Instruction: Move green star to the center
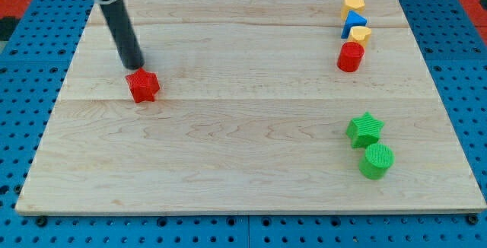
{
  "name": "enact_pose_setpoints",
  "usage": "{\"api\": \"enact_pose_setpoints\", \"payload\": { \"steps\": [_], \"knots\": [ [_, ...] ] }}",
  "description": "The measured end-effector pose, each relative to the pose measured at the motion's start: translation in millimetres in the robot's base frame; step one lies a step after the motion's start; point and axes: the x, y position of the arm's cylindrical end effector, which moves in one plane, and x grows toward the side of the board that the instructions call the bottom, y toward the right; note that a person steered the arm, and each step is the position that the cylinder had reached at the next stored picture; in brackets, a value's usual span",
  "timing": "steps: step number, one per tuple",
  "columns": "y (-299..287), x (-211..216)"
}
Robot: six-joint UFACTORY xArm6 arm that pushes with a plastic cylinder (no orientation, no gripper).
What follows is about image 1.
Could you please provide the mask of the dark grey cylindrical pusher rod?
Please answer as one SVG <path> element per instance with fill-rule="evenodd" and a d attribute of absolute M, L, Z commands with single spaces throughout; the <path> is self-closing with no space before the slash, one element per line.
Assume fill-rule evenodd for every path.
<path fill-rule="evenodd" d="M 100 5 L 117 52 L 125 68 L 138 70 L 145 64 L 142 50 L 123 0 Z"/>

